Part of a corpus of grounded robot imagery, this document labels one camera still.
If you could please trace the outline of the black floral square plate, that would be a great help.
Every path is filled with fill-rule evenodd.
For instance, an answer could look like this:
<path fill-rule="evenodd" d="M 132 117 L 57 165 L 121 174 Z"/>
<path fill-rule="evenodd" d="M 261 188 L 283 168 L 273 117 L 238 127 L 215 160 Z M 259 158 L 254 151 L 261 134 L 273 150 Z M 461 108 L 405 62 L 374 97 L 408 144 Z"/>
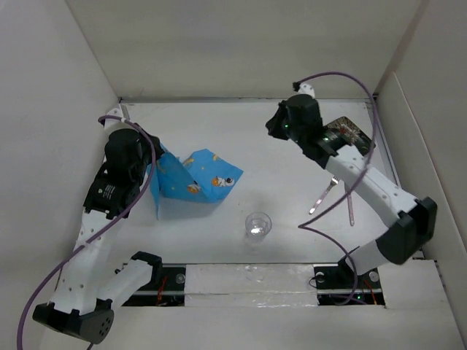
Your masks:
<path fill-rule="evenodd" d="M 356 146 L 362 156 L 367 156 L 369 153 L 371 138 L 348 117 L 339 117 L 325 126 L 327 129 L 339 133 L 348 144 Z"/>

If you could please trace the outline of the blue space-print cloth placemat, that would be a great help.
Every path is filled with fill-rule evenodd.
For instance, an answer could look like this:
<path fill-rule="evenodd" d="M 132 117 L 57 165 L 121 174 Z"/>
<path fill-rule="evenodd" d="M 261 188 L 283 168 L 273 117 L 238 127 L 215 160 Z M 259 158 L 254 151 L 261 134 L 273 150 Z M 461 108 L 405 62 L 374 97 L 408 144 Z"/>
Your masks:
<path fill-rule="evenodd" d="M 184 161 L 166 147 L 162 150 L 150 182 L 156 211 L 162 197 L 195 203 L 221 202 L 243 174 L 243 170 L 208 149 L 197 150 Z"/>

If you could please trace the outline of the fork with pink handle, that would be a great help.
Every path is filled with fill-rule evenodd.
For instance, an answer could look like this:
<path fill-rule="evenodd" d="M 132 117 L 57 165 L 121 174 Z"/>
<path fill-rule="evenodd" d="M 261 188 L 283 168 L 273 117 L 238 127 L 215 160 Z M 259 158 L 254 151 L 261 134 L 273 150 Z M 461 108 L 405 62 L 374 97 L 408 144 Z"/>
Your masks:
<path fill-rule="evenodd" d="M 311 207 L 311 209 L 309 210 L 309 215 L 313 215 L 316 210 L 318 209 L 318 207 L 320 206 L 320 204 L 325 200 L 325 198 L 327 197 L 327 195 L 329 194 L 329 192 L 339 183 L 340 181 L 340 178 L 337 177 L 337 176 L 333 176 L 331 178 L 331 181 L 329 183 L 329 185 L 324 189 L 323 193 L 320 195 L 320 197 L 314 202 L 313 206 Z"/>

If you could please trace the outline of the clear plastic cup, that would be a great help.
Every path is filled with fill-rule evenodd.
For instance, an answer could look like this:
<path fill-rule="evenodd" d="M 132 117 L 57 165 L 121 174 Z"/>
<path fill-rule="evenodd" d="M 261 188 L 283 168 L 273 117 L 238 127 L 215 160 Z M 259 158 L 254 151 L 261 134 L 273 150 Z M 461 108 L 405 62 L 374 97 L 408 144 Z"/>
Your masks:
<path fill-rule="evenodd" d="M 245 220 L 245 244 L 249 249 L 257 249 L 271 229 L 272 221 L 269 215 L 263 212 L 249 214 Z"/>

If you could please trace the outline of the knife with pink handle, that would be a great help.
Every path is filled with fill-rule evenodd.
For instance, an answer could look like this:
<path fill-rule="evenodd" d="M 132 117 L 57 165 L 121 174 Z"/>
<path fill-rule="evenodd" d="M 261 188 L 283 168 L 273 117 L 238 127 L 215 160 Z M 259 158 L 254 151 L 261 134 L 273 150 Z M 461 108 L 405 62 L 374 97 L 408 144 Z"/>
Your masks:
<path fill-rule="evenodd" d="M 352 202 L 352 194 L 350 192 L 350 186 L 347 183 L 345 183 L 344 189 L 348 193 L 348 196 L 347 196 L 348 216 L 349 216 L 350 226 L 353 227 L 355 225 L 355 217 L 354 217 L 354 208 L 353 208 L 353 202 Z"/>

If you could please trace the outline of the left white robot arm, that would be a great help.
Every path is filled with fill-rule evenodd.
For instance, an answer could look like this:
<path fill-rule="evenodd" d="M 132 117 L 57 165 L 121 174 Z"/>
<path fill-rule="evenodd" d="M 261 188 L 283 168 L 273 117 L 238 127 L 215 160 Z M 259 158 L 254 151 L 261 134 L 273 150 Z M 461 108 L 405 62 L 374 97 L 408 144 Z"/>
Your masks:
<path fill-rule="evenodd" d="M 158 137 L 139 126 L 111 132 L 102 163 L 83 204 L 82 224 L 72 258 L 59 269 L 54 295 L 34 308 L 32 318 L 58 333 L 101 343 L 115 311 L 138 289 L 162 282 L 162 259 L 138 251 L 108 281 L 104 272 L 123 221 L 149 187 L 164 154 Z"/>

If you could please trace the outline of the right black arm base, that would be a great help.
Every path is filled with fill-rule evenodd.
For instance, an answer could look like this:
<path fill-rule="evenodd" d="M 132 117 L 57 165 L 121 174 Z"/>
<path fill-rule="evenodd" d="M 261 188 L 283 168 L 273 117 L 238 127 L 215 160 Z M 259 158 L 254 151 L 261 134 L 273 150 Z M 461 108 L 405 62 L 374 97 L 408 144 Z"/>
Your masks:
<path fill-rule="evenodd" d="M 377 268 L 358 276 L 342 270 L 338 263 L 313 265 L 309 286 L 316 289 L 319 306 L 337 306 L 348 297 L 347 305 L 385 306 L 381 280 Z"/>

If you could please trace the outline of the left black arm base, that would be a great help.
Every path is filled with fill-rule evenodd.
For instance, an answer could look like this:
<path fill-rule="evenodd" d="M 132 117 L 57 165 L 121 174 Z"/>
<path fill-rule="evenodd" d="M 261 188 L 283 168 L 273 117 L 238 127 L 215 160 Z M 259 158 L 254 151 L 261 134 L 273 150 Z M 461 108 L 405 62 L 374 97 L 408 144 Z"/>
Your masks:
<path fill-rule="evenodd" d="M 185 304 L 186 265 L 163 265 L 157 281 L 139 288 L 124 306 L 178 307 Z"/>

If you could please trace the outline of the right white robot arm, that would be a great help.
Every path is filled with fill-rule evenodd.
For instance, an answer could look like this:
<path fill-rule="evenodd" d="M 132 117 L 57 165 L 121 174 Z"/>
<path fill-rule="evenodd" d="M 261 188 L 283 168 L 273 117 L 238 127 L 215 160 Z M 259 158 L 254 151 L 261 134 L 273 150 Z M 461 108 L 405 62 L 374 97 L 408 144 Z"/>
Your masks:
<path fill-rule="evenodd" d="M 354 186 L 387 227 L 379 238 L 341 259 L 337 269 L 341 284 L 354 287 L 374 268 L 386 263 L 402 265 L 432 239 L 435 201 L 416 198 L 367 165 L 371 141 L 346 117 L 325 125 L 317 100 L 298 94 L 279 102 L 266 128 L 276 139 L 294 141 L 307 158 Z"/>

